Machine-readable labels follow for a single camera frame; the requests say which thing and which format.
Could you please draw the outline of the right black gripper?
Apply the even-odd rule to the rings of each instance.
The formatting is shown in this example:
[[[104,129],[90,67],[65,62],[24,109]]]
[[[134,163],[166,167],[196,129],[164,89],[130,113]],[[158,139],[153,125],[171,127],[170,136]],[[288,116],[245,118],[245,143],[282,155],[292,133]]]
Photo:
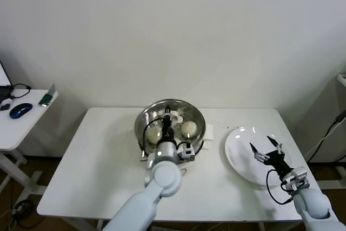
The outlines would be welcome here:
[[[250,142],[251,150],[254,154],[254,158],[259,162],[264,162],[267,166],[272,166],[279,175],[280,179],[283,179],[291,172],[291,167],[285,161],[285,152],[282,148],[282,144],[278,143],[274,138],[267,136],[271,144],[276,150],[267,154],[259,153],[255,146]]]

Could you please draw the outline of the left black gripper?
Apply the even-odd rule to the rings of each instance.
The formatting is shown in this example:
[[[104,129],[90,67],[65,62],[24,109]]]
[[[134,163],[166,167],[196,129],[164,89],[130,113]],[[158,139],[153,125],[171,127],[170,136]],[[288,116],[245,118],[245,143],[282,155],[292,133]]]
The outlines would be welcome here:
[[[165,107],[165,117],[162,120],[163,127],[162,127],[162,138],[161,140],[163,142],[173,142],[174,141],[174,131],[172,129],[172,120],[171,118],[171,109],[170,106]]]

